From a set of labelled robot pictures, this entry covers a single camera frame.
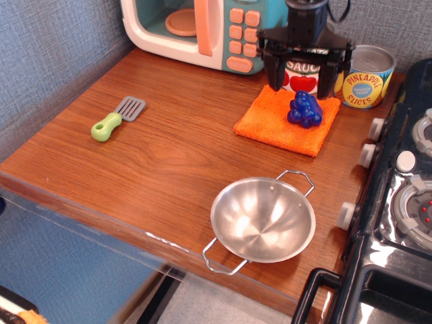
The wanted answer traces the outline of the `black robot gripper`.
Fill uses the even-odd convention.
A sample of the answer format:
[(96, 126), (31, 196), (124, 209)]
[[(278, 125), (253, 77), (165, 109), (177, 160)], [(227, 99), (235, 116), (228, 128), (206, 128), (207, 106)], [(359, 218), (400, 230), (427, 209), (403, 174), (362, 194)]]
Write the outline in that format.
[(279, 91), (285, 80), (286, 62), (299, 61), (320, 66), (317, 98), (331, 97), (339, 73), (352, 63), (356, 45), (332, 31), (328, 21), (343, 21), (350, 11), (350, 2), (340, 19), (334, 18), (328, 1), (286, 1), (286, 5), (286, 26), (257, 32), (269, 86)]

